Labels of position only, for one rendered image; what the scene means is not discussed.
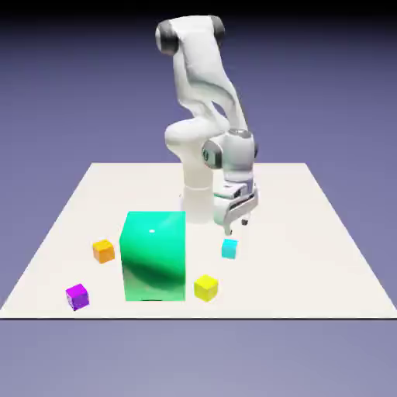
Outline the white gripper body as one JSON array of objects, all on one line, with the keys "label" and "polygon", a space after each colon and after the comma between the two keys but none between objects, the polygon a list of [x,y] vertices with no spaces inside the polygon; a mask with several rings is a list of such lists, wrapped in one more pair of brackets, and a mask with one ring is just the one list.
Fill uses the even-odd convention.
[{"label": "white gripper body", "polygon": [[223,226],[228,210],[235,210],[236,220],[242,219],[247,212],[252,213],[258,204],[257,186],[253,185],[249,192],[247,185],[224,185],[214,192],[214,221]]}]

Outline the small cyan cube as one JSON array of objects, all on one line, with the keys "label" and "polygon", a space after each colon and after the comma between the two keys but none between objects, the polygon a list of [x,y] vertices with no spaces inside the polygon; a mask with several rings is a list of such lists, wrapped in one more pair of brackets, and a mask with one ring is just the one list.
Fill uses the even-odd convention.
[{"label": "small cyan cube", "polygon": [[238,241],[235,239],[224,239],[221,249],[222,257],[227,259],[235,259],[237,244]]}]

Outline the small yellow cube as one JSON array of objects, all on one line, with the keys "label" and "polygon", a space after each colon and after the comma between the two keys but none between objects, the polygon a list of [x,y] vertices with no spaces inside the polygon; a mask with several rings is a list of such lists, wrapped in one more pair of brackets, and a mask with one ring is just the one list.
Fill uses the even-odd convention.
[{"label": "small yellow cube", "polygon": [[195,297],[204,302],[214,299],[218,293],[219,282],[217,279],[204,274],[194,282]]}]

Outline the small orange cube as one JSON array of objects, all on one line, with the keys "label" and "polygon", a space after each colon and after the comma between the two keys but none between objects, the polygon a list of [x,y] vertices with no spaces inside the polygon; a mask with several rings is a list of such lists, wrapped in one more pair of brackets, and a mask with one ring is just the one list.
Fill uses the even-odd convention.
[{"label": "small orange cube", "polygon": [[100,240],[92,245],[94,258],[100,263],[104,264],[115,259],[115,249],[110,241],[107,239]]}]

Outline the small purple cube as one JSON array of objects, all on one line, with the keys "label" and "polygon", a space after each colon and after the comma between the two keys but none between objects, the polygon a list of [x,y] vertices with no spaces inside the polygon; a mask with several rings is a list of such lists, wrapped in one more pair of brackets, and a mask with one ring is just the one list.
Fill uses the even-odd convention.
[{"label": "small purple cube", "polygon": [[67,301],[74,311],[89,305],[88,291],[83,284],[74,285],[65,292]]}]

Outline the large green box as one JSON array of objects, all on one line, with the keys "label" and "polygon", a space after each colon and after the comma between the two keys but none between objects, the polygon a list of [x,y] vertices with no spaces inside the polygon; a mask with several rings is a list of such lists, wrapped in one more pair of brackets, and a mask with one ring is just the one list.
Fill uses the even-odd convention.
[{"label": "large green box", "polygon": [[119,238],[128,302],[185,300],[185,213],[131,211]]}]

